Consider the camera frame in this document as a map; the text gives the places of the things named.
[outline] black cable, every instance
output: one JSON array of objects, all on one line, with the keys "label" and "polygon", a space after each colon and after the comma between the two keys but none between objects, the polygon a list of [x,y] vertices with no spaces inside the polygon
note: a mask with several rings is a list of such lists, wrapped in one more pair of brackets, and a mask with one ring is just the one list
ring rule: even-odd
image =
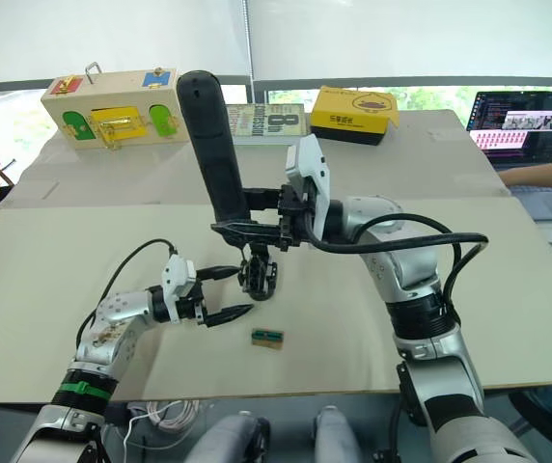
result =
[{"label": "black cable", "polygon": [[[387,214],[387,215],[383,215],[381,217],[376,217],[374,219],[369,220],[366,224],[364,224],[355,232],[355,234],[353,235],[352,241],[354,243],[357,243],[362,237],[362,234],[374,225],[381,224],[383,222],[396,221],[396,220],[418,222],[420,224],[424,224],[428,227],[431,227],[432,229],[435,229],[438,232],[452,233],[452,231],[448,227],[443,225],[441,222],[437,222],[436,220],[431,219],[429,217],[425,217],[424,215],[397,213],[397,214]],[[452,263],[452,267],[454,268],[456,267],[456,264],[458,263],[458,261],[462,256],[462,250],[460,248],[460,243],[453,243],[452,247],[454,248],[454,260]]]},{"label": "black cable", "polygon": [[100,432],[100,429],[98,429],[94,442],[96,443],[97,463],[111,463],[111,458],[106,451],[104,442],[102,442],[102,433]]},{"label": "black cable", "polygon": [[145,463],[145,460],[148,457],[148,450],[146,449],[148,446],[148,440],[145,436],[141,436],[141,444],[143,444],[143,448],[141,449],[141,463]]},{"label": "black cable", "polygon": [[304,228],[308,239],[317,249],[332,254],[370,254],[399,251],[401,249],[423,248],[440,244],[487,243],[488,238],[480,233],[443,233],[415,238],[395,239],[373,244],[332,244],[318,239],[313,233],[312,216],[306,213]]},{"label": "black cable", "polygon": [[477,256],[485,247],[488,241],[477,244],[473,248],[471,248],[467,254],[464,255],[464,257],[454,266],[452,271],[450,272],[450,275],[448,275],[448,278],[446,278],[446,283],[443,286],[443,297],[446,301],[446,305],[448,306],[448,311],[453,311],[453,314],[455,313],[454,303],[452,302],[452,290],[454,289],[454,285],[456,283],[456,277],[458,276],[458,273],[464,268],[464,266],[469,263],[475,256]]},{"label": "black cable", "polygon": [[[130,262],[132,258],[134,258],[137,254],[139,254],[141,251],[143,251],[148,246],[151,246],[155,243],[163,243],[166,244],[169,247],[169,257],[173,254],[177,254],[178,251],[176,250],[176,247],[171,243],[171,241],[164,239],[164,238],[155,238],[151,239],[150,241],[146,241],[141,246],[139,246],[137,249],[132,251],[127,258],[125,258],[122,263],[118,266],[118,268],[115,270],[111,278],[109,279],[109,283],[107,283],[104,291],[100,295],[100,300],[98,303],[102,302],[102,300],[109,294],[109,291],[111,290],[111,286],[115,283],[115,280],[118,278],[122,270],[124,269],[125,265]],[[79,331],[76,333],[76,348],[78,349],[79,345],[81,344],[81,338],[83,336],[83,331],[85,331],[85,327],[87,326],[90,321],[92,324],[94,324],[94,321],[96,320],[96,309],[93,309],[89,315],[83,320],[83,323],[81,323],[81,326],[79,327]]]},{"label": "black cable", "polygon": [[402,395],[399,396],[399,400],[394,405],[392,416],[390,417],[390,426],[388,427],[388,439],[390,445],[390,463],[397,463],[399,456],[399,420],[400,409],[402,408],[403,400]]}]

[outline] person's arm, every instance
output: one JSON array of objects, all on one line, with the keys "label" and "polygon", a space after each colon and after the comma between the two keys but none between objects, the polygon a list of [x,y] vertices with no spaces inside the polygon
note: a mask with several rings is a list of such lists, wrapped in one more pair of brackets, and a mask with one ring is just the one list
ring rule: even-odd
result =
[{"label": "person's arm", "polygon": [[517,167],[500,172],[506,186],[533,185],[552,187],[552,164],[533,167]]}]

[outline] white cable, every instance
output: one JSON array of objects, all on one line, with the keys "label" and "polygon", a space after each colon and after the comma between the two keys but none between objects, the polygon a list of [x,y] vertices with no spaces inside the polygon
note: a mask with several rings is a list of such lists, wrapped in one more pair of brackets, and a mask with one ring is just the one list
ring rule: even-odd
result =
[{"label": "white cable", "polygon": [[[166,404],[164,407],[162,407],[160,410],[156,410],[156,414],[157,413],[160,413],[160,412],[164,412],[167,408],[171,407],[172,405],[175,405],[176,403],[179,403],[179,400],[176,400],[175,402],[170,402],[168,404]],[[125,437],[124,437],[124,440],[123,440],[123,445],[124,445],[124,463],[126,463],[127,461],[127,455],[128,455],[128,448],[127,448],[127,443],[128,443],[128,438],[130,437],[130,433],[132,432],[132,425],[134,424],[134,422],[136,422],[137,420],[141,420],[142,418],[147,418],[151,415],[151,413],[146,413],[145,415],[139,415],[138,417],[134,417],[134,418],[131,418],[130,421],[128,422],[128,432],[126,432],[125,434]]]},{"label": "white cable", "polygon": [[150,421],[158,429],[172,434],[181,434],[197,419],[200,406],[199,400],[184,400],[181,411],[172,419],[160,418],[156,412],[158,402],[148,402],[147,411],[150,414]]}]

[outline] white curtain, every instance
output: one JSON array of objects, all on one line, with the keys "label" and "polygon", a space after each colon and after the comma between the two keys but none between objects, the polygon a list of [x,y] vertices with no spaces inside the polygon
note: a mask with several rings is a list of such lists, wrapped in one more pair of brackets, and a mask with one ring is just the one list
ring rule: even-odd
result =
[{"label": "white curtain", "polygon": [[0,82],[157,66],[249,75],[239,0],[0,0]]},{"label": "white curtain", "polygon": [[552,77],[551,0],[249,0],[255,80]]}]

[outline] small block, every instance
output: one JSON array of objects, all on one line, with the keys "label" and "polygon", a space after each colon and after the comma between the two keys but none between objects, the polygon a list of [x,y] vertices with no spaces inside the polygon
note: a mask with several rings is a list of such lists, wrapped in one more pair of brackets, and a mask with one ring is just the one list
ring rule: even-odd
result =
[{"label": "small block", "polygon": [[284,339],[284,332],[265,330],[263,328],[255,328],[251,334],[253,345],[269,347],[270,349],[282,349]]}]

